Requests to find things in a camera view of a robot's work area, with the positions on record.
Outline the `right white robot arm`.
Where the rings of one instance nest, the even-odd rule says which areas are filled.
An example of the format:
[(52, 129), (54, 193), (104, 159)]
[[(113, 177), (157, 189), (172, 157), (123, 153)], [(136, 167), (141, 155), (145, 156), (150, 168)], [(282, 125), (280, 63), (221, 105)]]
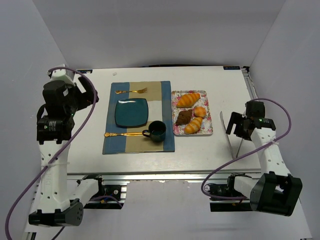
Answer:
[(253, 211), (291, 216), (303, 184), (300, 178), (291, 175), (284, 163), (276, 144), (274, 121), (232, 112), (226, 133), (253, 142), (262, 172), (259, 180), (245, 175), (233, 176), (231, 188), (249, 199)]

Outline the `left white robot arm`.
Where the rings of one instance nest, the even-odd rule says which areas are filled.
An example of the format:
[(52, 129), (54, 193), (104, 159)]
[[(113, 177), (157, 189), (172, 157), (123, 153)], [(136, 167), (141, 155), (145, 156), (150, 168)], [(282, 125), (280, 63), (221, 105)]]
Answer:
[(45, 103), (36, 116), (36, 140), (39, 143), (41, 170), (40, 200), (28, 222), (34, 226), (79, 226), (84, 205), (98, 192), (96, 180), (86, 180), (72, 195), (68, 194), (67, 165), (74, 139), (74, 116), (98, 102), (98, 93), (88, 78), (80, 76), (81, 92), (72, 81), (51, 80), (43, 86)]

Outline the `small round orange bun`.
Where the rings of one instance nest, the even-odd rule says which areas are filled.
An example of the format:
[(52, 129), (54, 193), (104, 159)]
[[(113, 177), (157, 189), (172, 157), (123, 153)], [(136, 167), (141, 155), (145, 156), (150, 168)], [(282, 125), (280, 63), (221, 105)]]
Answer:
[(196, 117), (204, 118), (207, 115), (207, 110), (202, 106), (197, 106), (193, 109), (193, 113)]

